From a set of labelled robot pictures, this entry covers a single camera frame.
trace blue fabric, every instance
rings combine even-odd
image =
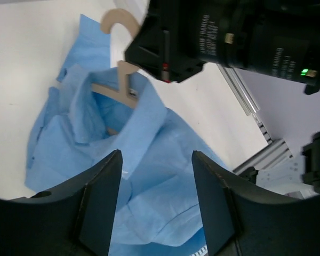
[[[48,189],[121,149],[123,178],[109,254],[189,256],[205,245],[192,152],[225,165],[165,108],[144,76],[130,76],[139,95],[136,109],[93,93],[92,83],[118,88],[117,70],[104,68],[110,63],[109,36],[81,16],[83,28],[58,76],[59,89],[50,88],[31,131],[26,186]],[[107,127],[119,134],[109,136]]]

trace white surface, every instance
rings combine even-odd
[[[30,196],[24,185],[26,144],[50,86],[78,32],[81,13],[99,21],[112,0],[53,0],[0,5],[0,197]],[[128,44],[117,25],[116,63]],[[255,121],[241,109],[218,68],[182,84],[154,81],[167,106],[180,114],[230,166],[266,145]]]
[[[305,162],[304,156],[297,156],[274,168],[260,170],[256,177],[256,185],[281,195],[313,189],[302,180],[306,170]]]
[[[282,138],[293,155],[320,132],[320,91],[303,93],[305,85],[239,71],[260,106],[259,117],[273,138]]]

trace hanger hook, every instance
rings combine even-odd
[[[127,10],[116,8],[111,9],[102,18],[101,30],[105,34],[110,34],[113,25],[116,23],[122,24],[130,33],[132,38],[135,38],[139,32],[140,25],[136,18]]]

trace white table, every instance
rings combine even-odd
[[[52,0],[0,5],[0,197],[31,196],[25,179],[26,144],[50,86],[78,32],[82,13],[99,21],[112,0]],[[117,25],[112,65],[130,38]],[[264,146],[214,64],[182,84],[154,81],[166,105],[182,116],[230,166]]]

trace wooden hanger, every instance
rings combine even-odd
[[[116,23],[122,24],[129,31],[132,38],[136,37],[140,29],[139,23],[130,12],[124,9],[112,9],[103,16],[101,30],[105,34],[110,34],[113,25]],[[135,92],[129,88],[128,76],[138,70],[139,67],[120,60],[117,62],[119,89],[115,90],[102,84],[92,84],[92,91],[103,94],[131,108],[135,108],[138,99]]]

